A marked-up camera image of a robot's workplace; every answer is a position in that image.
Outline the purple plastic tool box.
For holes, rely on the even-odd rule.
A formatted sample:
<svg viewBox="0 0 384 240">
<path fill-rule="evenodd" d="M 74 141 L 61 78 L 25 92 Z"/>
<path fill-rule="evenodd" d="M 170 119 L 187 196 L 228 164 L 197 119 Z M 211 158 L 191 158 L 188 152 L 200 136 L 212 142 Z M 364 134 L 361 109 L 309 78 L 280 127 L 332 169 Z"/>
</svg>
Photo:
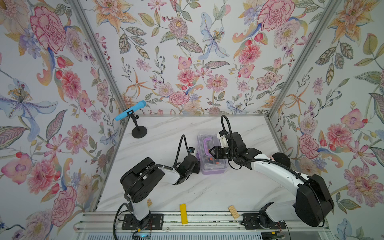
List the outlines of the purple plastic tool box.
<svg viewBox="0 0 384 240">
<path fill-rule="evenodd" d="M 215 146 L 221 146 L 220 141 L 215 134 L 199 132 L 198 140 L 198 160 L 203 175 L 222 174 L 227 170 L 228 161 L 217 159 L 210 153 Z"/>
</svg>

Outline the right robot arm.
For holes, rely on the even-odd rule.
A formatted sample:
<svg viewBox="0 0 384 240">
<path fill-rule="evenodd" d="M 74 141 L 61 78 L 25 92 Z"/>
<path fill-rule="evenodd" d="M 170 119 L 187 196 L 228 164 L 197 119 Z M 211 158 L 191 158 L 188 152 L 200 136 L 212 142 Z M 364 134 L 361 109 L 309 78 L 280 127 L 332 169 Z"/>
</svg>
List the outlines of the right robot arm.
<svg viewBox="0 0 384 240">
<path fill-rule="evenodd" d="M 260 225 L 266 228 L 269 223 L 300 220 L 310 227 L 323 227 L 334 202 L 321 176 L 294 171 L 289 157 L 283 153 L 275 153 L 270 158 L 255 148 L 247 148 L 238 133 L 221 131 L 218 138 L 220 144 L 209 149 L 215 159 L 230 160 L 263 174 L 295 197 L 291 201 L 264 205 L 258 211 Z"/>
</svg>

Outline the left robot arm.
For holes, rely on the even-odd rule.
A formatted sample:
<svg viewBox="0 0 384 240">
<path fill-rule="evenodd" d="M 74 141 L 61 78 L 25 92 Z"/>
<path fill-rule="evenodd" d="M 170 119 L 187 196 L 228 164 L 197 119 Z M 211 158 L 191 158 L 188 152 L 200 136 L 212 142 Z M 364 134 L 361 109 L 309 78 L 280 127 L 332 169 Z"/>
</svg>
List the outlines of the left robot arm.
<svg viewBox="0 0 384 240">
<path fill-rule="evenodd" d="M 147 197 L 160 182 L 177 186 L 184 183 L 190 175 L 199 173 L 200 161 L 195 155 L 187 155 L 175 167 L 156 164 L 147 157 L 126 172 L 120 183 L 134 218 L 142 221 L 150 214 Z"/>
</svg>

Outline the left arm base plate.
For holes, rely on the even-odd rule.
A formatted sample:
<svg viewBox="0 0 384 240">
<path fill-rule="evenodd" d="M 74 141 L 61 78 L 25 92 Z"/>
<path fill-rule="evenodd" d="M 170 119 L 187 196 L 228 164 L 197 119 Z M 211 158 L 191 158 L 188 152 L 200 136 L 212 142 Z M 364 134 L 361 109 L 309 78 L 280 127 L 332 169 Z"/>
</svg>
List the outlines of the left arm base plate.
<svg viewBox="0 0 384 240">
<path fill-rule="evenodd" d="M 164 214 L 150 213 L 142 220 L 137 220 L 133 214 L 124 216 L 122 230 L 162 230 L 164 224 Z"/>
</svg>

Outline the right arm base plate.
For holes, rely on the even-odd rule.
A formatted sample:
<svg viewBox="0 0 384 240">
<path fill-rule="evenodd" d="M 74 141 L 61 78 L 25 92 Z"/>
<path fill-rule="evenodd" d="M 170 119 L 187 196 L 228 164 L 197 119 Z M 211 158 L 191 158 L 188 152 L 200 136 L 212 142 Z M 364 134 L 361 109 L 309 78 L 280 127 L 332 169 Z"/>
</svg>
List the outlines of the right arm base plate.
<svg viewBox="0 0 384 240">
<path fill-rule="evenodd" d="M 246 230 L 284 230 L 286 225 L 283 221 L 273 222 L 265 215 L 257 213 L 243 214 L 243 220 L 240 222 Z"/>
</svg>

